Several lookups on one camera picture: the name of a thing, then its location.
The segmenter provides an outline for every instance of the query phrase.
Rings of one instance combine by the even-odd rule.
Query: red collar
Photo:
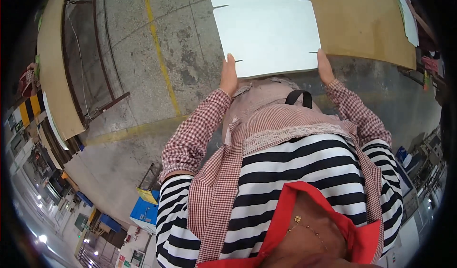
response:
[[[335,212],[327,199],[316,187],[306,182],[297,181],[284,184],[275,214],[271,219],[271,224],[266,233],[265,240],[256,257],[208,261],[198,264],[198,268],[259,267],[262,261],[271,254],[273,249],[283,241],[289,227],[297,191],[307,192],[318,205],[327,211],[328,215],[333,219],[347,241],[347,249],[348,253],[351,254],[351,262],[358,264],[371,263],[378,246],[379,226],[381,221],[377,220],[368,225],[356,227],[345,215]]]

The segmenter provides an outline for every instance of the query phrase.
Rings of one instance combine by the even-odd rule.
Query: red checkered sleeve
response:
[[[161,182],[167,174],[178,170],[197,174],[206,146],[231,103],[231,97],[218,88],[180,124],[162,152]]]
[[[336,79],[325,87],[325,91],[330,100],[338,107],[341,117],[357,125],[360,146],[375,139],[384,140],[392,146],[392,135],[384,128],[379,117],[363,104],[358,95],[348,90]]]

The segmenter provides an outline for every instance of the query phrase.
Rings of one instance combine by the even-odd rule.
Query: black and white striped shirt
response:
[[[386,142],[374,140],[362,151],[382,170],[383,254],[397,237],[403,203],[398,168]],[[157,260],[162,267],[195,266],[200,240],[187,230],[187,202],[193,177],[167,180],[157,213]],[[367,224],[364,178],[350,141],[334,134],[294,138],[244,156],[225,243],[219,259],[257,256],[283,185],[304,181],[315,186],[336,212],[356,226]]]

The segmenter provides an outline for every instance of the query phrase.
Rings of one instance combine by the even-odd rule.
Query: gold necklace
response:
[[[302,217],[301,217],[300,215],[296,215],[295,218],[294,218],[294,221],[296,222],[296,225],[294,225],[292,228],[289,228],[289,229],[287,230],[286,235],[287,235],[289,232],[291,232],[291,231],[300,223],[301,220],[302,220]],[[325,243],[322,241],[322,238],[320,238],[320,235],[319,235],[316,231],[314,231],[309,225],[306,225],[305,227],[306,227],[307,229],[309,229],[310,231],[312,231],[312,232],[314,233],[315,236],[319,237],[319,240],[320,240],[320,242],[322,243],[323,247],[325,248],[325,251],[328,251],[327,246],[326,246]]]

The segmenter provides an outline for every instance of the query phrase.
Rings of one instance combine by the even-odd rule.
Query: factory floor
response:
[[[76,7],[80,9],[74,9],[70,18],[85,75],[81,75],[74,44],[69,46],[69,68],[79,103],[87,113],[110,98],[101,86],[100,61],[91,42],[91,9]],[[106,24],[103,0],[97,0],[96,9],[103,62],[114,95],[131,94],[79,135],[86,147],[65,170],[97,208],[128,227],[139,196],[135,187],[152,162],[161,162],[163,146],[186,115],[218,88],[224,53],[210,0],[106,0]],[[66,25],[65,31],[72,29]],[[330,57],[330,62],[337,79],[356,92],[391,131],[394,151],[399,146],[408,148],[415,136],[438,125],[441,107],[434,100],[433,88],[424,91],[399,74],[396,66],[350,57]],[[324,113],[337,112],[325,96],[317,71],[285,77],[308,90]],[[92,97],[84,102],[88,94]],[[218,131],[208,155],[220,138]]]

